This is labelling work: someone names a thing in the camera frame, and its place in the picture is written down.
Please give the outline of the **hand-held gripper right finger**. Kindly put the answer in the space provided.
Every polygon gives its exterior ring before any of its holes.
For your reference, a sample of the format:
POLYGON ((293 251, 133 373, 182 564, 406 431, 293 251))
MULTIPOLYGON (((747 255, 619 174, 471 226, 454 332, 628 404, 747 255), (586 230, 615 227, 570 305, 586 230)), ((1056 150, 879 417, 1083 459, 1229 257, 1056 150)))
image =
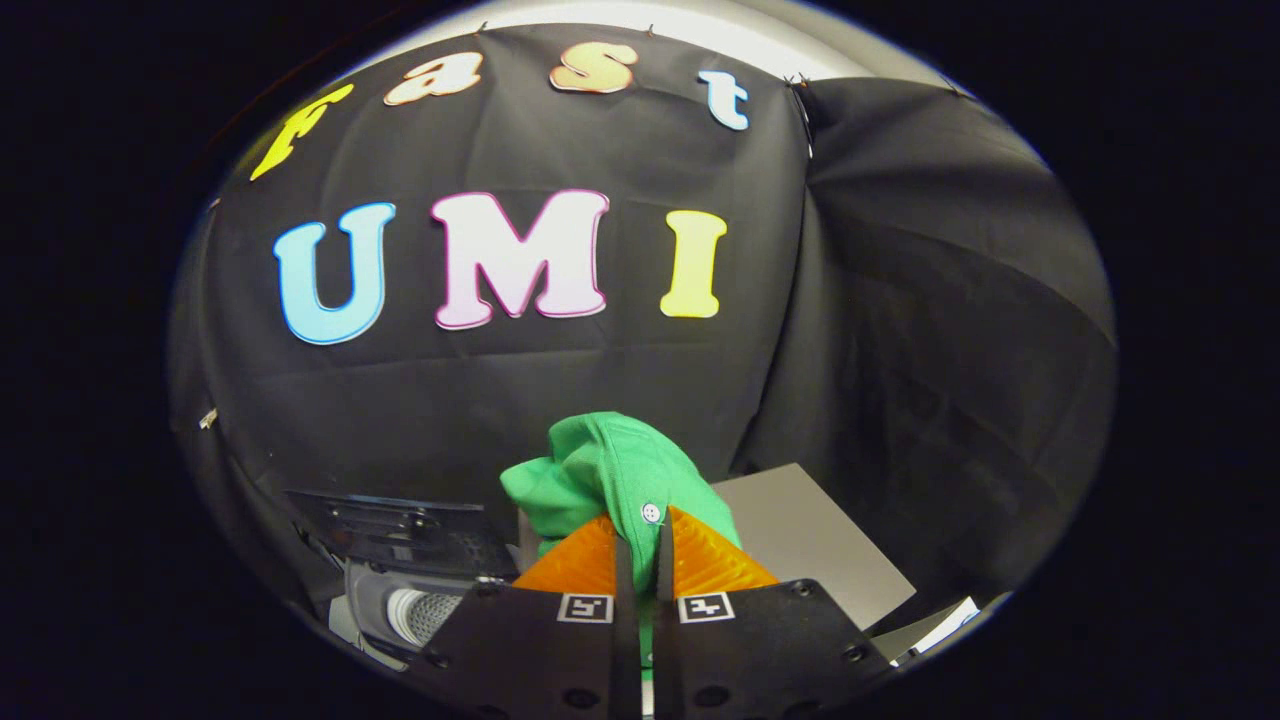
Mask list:
POLYGON ((896 676, 819 582, 776 580, 676 506, 655 568, 658 719, 823 719, 896 676))

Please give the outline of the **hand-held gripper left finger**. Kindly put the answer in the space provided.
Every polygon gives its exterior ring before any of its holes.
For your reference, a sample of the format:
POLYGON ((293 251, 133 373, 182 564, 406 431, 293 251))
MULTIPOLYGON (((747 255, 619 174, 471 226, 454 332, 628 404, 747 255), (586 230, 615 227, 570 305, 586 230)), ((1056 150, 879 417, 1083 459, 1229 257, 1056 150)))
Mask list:
POLYGON ((410 682, 465 719, 640 717, 632 561, 612 520, 585 523, 508 585, 475 585, 410 682))

